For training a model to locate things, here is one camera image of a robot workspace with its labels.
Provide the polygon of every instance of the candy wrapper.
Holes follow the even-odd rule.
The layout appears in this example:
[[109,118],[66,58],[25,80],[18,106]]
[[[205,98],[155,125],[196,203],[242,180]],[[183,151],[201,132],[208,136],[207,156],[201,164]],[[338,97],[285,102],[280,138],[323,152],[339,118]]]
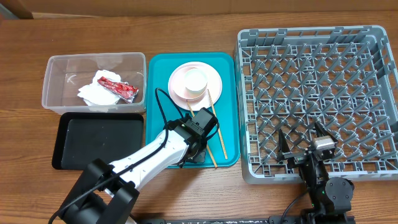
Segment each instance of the candy wrapper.
[[126,82],[112,82],[105,77],[101,77],[97,82],[108,91],[120,96],[127,103],[132,103],[138,93],[136,87]]

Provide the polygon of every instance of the chopstick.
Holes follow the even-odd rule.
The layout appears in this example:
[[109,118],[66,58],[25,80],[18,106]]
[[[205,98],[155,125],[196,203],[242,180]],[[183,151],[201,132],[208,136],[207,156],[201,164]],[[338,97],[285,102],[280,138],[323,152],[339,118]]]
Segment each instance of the chopstick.
[[[188,105],[188,107],[189,107],[189,110],[191,111],[192,117],[194,117],[195,114],[193,113],[193,110],[192,110],[192,108],[191,108],[191,105],[189,105],[188,100],[187,100],[187,105]],[[216,161],[214,160],[213,153],[211,153],[211,150],[210,150],[210,148],[209,148],[209,145],[206,145],[206,148],[207,148],[207,151],[209,152],[211,161],[213,161],[214,168],[217,168],[217,167],[218,167],[218,166],[217,166],[217,163],[216,163]]]
[[[213,103],[213,100],[211,99],[211,95],[210,95],[210,90],[209,89],[207,89],[207,93],[209,95],[209,100],[210,100],[210,103],[211,103],[211,109],[213,110],[213,114],[214,114],[214,116],[217,117],[216,110],[214,109],[214,103]],[[223,148],[224,157],[225,157],[225,159],[228,159],[228,156],[226,155],[225,146],[224,146],[224,140],[223,140],[223,136],[221,135],[221,129],[220,128],[218,128],[218,136],[220,137],[221,147]]]

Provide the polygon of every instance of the teal tray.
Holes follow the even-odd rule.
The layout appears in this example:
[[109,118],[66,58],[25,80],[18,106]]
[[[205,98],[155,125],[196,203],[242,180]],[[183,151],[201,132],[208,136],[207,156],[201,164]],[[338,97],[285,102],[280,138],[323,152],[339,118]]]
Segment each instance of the teal tray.
[[[156,103],[155,89],[159,87],[168,92],[167,84],[172,72],[178,66],[187,62],[204,62],[211,65],[217,70],[223,81],[223,92],[215,104],[215,110],[218,115],[218,121],[220,122],[228,159],[224,157],[218,134],[214,135],[208,141],[208,145],[219,167],[231,166],[239,159],[238,103],[236,98],[234,62],[226,53],[159,54],[152,58],[149,63],[147,88],[146,144],[152,142],[164,126],[162,115]],[[169,99],[162,94],[159,94],[159,99],[168,120],[180,117]],[[183,114],[190,113],[183,109],[181,109],[181,112]],[[184,167],[202,168],[214,167],[214,165],[206,150],[204,163],[186,163]]]

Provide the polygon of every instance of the clear plastic bin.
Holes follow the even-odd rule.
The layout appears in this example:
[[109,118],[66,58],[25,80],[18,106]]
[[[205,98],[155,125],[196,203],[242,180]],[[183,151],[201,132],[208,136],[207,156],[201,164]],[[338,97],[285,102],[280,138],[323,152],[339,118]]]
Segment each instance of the clear plastic bin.
[[[87,106],[78,97],[79,88],[92,82],[98,70],[121,76],[122,82],[139,89],[133,103],[119,100],[116,105]],[[58,55],[49,59],[44,76],[42,105],[58,114],[66,112],[145,112],[147,88],[146,61],[143,53],[105,53]]]

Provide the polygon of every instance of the white napkin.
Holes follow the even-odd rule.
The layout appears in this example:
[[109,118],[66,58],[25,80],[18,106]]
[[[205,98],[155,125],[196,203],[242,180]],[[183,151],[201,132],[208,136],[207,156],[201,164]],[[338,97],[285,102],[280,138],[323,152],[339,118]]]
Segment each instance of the white napkin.
[[101,77],[105,77],[112,82],[121,81],[120,75],[114,72],[107,70],[97,71],[93,78],[93,83],[81,87],[79,89],[79,94],[77,94],[77,96],[83,98],[84,102],[88,106],[115,105],[120,99],[120,96],[111,93],[97,82],[97,80],[99,80]]

